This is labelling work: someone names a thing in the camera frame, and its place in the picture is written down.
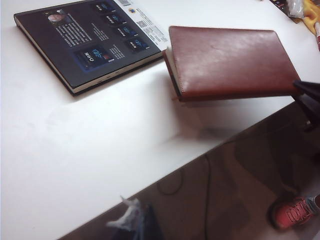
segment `red shoe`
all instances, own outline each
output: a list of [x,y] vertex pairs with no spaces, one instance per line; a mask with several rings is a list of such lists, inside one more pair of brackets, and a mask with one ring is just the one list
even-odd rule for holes
[[272,211],[272,220],[279,229],[287,229],[294,225],[301,225],[315,215],[306,203],[306,199],[298,197],[292,202],[275,206]]

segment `book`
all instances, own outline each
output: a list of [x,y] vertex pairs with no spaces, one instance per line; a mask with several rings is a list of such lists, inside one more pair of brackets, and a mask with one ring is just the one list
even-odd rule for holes
[[300,80],[272,30],[171,26],[163,56],[178,99],[298,95]]
[[131,0],[84,0],[14,15],[72,94],[162,57],[168,38]]

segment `leather cover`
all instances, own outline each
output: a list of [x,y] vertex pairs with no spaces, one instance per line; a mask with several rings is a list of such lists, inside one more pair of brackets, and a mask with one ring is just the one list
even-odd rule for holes
[[170,26],[181,101],[298,95],[300,78],[276,32]]

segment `dark floor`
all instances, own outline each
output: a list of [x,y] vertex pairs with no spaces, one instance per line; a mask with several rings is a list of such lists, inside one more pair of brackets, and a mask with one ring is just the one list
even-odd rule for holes
[[[305,121],[293,103],[137,193],[158,223],[157,237],[144,239],[161,239],[160,230],[166,240],[204,240],[207,219],[210,240],[320,240],[320,216],[278,231],[267,214],[275,201],[320,194],[320,127],[303,132]],[[120,204],[62,240],[133,239],[105,227],[125,209]]]

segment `desk surface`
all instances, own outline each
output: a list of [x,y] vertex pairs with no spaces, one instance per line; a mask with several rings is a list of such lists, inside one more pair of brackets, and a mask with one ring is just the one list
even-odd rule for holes
[[[13,20],[66,2],[1,2],[3,239],[57,239],[293,101],[183,105],[163,60],[72,97]],[[275,30],[300,78],[320,81],[315,37],[268,0],[139,3],[163,29]]]

